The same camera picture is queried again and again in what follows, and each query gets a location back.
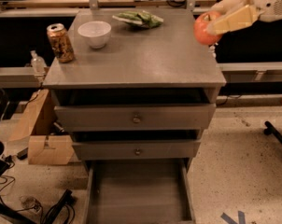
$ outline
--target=green chip bag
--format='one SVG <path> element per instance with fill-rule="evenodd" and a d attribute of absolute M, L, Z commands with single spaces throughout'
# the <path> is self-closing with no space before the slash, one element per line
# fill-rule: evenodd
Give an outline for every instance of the green chip bag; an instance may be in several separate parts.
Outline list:
<path fill-rule="evenodd" d="M 156 15 L 152 15 L 151 13 L 146 11 L 125 11 L 112 17 L 116 20 L 124 21 L 132 26 L 142 28 L 153 28 L 160 26 L 163 23 L 162 18 Z"/>

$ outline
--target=plastic bottle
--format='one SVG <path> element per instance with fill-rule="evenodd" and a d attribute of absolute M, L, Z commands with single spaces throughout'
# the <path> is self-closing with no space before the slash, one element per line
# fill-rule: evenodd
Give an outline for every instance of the plastic bottle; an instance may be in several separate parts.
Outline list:
<path fill-rule="evenodd" d="M 45 75 L 45 67 L 47 67 L 45 60 L 38 56 L 35 50 L 31 50 L 31 66 L 34 68 L 38 75 Z"/>

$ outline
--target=cabinet top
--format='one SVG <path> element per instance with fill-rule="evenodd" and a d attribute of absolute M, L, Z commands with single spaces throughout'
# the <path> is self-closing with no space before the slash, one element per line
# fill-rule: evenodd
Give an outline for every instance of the cabinet top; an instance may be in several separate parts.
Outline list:
<path fill-rule="evenodd" d="M 164 19 L 160 27 L 135 29 L 112 18 L 128 10 L 102 8 L 80 11 L 68 34 L 76 59 L 54 60 L 44 87 L 49 89 L 221 87 L 225 78 L 208 46 L 193 37 L 194 18 L 186 9 L 147 9 Z M 111 38 L 91 49 L 78 34 L 80 24 L 107 21 Z"/>

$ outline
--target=drawer handle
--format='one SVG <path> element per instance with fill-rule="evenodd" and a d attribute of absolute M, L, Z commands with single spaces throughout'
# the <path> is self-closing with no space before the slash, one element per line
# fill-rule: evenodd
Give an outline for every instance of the drawer handle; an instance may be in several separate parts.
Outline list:
<path fill-rule="evenodd" d="M 140 156 L 141 153 L 142 153 L 142 151 L 141 151 L 141 149 L 139 149 L 139 148 L 134 150 L 134 154 L 135 154 L 136 156 Z"/>
<path fill-rule="evenodd" d="M 134 115 L 133 123 L 140 123 L 140 122 L 141 122 L 141 117 L 139 115 Z"/>

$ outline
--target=floor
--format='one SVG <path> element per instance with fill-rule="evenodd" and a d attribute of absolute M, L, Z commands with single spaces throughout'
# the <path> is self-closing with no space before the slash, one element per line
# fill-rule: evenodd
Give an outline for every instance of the floor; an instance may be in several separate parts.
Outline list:
<path fill-rule="evenodd" d="M 272 134 L 263 134 L 266 120 L 282 133 L 281 97 L 218 98 L 215 116 L 188 172 L 197 224 L 282 224 L 282 145 Z M 1 122 L 0 140 L 6 144 L 6 155 L 27 146 L 27 138 L 7 142 L 20 116 Z M 20 210 L 20 197 L 31 196 L 42 204 L 45 215 L 70 189 L 76 199 L 73 223 L 81 223 L 88 177 L 80 162 L 40 166 L 15 159 L 15 166 L 5 175 L 15 177 L 1 191 L 9 207 Z M 238 212 L 244 213 L 246 222 L 238 218 Z M 40 223 L 40 213 L 20 213 Z M 64 208 L 54 223 L 63 223 L 66 217 Z M 2 223 L 8 222 L 0 217 Z"/>

